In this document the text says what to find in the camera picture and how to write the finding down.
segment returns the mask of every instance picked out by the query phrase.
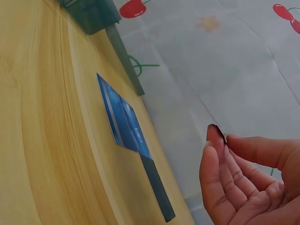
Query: fingernail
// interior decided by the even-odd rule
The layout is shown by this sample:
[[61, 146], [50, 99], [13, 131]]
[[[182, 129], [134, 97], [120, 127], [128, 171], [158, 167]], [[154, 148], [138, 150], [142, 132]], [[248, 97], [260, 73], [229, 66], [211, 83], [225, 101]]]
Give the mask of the fingernail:
[[207, 141], [207, 142], [205, 143], [205, 147], [207, 147], [207, 146], [212, 146], [212, 142], [211, 142], [211, 141]]
[[207, 128], [211, 127], [211, 126], [216, 126], [215, 124], [211, 123], [207, 126]]
[[240, 136], [237, 135], [232, 135], [232, 134], [224, 134], [226, 139], [228, 138], [228, 136], [230, 136], [230, 138], [240, 138]]

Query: wood grain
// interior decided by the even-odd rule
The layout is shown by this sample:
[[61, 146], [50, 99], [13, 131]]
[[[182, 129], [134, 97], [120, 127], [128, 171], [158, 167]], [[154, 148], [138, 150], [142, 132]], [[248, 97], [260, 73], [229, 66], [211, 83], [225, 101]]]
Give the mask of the wood grain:
[[136, 112], [170, 224], [193, 224], [105, 31], [96, 45], [53, 0], [0, 0], [0, 19], [0, 225], [165, 224], [139, 155], [113, 141], [96, 73]]

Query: palm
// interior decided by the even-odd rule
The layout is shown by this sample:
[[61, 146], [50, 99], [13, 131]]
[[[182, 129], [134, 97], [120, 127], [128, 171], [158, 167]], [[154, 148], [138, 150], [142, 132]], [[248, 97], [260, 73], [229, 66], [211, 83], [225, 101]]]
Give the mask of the palm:
[[[283, 182], [259, 171], [252, 163], [243, 159], [260, 163], [261, 157], [255, 150], [236, 150], [244, 149], [246, 146], [230, 139], [228, 143], [230, 148], [243, 158], [228, 149], [216, 126], [209, 127], [207, 141], [210, 141], [211, 147], [206, 147], [208, 149], [203, 153], [200, 181], [204, 206], [215, 224], [296, 223], [299, 216], [293, 211], [300, 203], [298, 197], [300, 190], [297, 188], [300, 186], [295, 184], [296, 177], [291, 177], [285, 172], [293, 165], [284, 167], [291, 152], [285, 151], [287, 156], [284, 162], [282, 160], [281, 165], [280, 159], [284, 154], [279, 154], [276, 165], [273, 165], [272, 160], [268, 158], [262, 163], [282, 170], [284, 185]], [[293, 221], [292, 223], [284, 220], [287, 214], [290, 214], [289, 219]]]

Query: finger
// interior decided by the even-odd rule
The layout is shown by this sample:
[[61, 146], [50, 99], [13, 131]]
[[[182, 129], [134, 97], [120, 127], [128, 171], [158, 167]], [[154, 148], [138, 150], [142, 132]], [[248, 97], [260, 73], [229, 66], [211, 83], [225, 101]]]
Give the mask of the finger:
[[216, 125], [210, 125], [208, 127], [207, 140], [212, 142], [212, 145], [218, 154], [219, 177], [225, 196], [234, 208], [238, 210], [247, 201], [247, 197], [233, 181], [233, 177], [225, 159], [223, 135]]
[[231, 150], [230, 153], [242, 170], [244, 176], [246, 176], [259, 191], [264, 191], [270, 184], [277, 181], [274, 177], [260, 171], [255, 165], [237, 156]]
[[285, 186], [283, 182], [276, 181], [267, 187], [266, 192], [271, 200], [271, 205], [268, 209], [268, 212], [271, 212], [277, 209], [283, 202], [285, 196]]
[[225, 197], [219, 176], [218, 154], [212, 146], [203, 150], [199, 176], [203, 204], [210, 218], [215, 224], [229, 224], [236, 211]]
[[259, 192], [249, 198], [248, 202], [240, 208], [231, 224], [247, 224], [251, 219], [265, 213], [270, 207], [270, 199], [265, 191]]
[[206, 140], [212, 142], [212, 146], [216, 149], [219, 159], [224, 158], [224, 140], [219, 128], [211, 124], [207, 127]]
[[244, 176], [242, 170], [234, 160], [233, 156], [230, 154], [227, 145], [225, 145], [225, 157], [235, 185], [244, 193], [247, 198], [257, 194], [259, 192], [258, 189], [247, 177]]
[[250, 162], [282, 170], [289, 156], [299, 151], [296, 140], [275, 140], [263, 137], [227, 136], [228, 147]]
[[235, 184], [233, 176], [230, 173], [229, 166], [224, 160], [219, 163], [220, 182], [225, 192], [225, 196], [234, 206], [236, 210], [240, 209], [247, 201], [247, 196], [243, 191]]

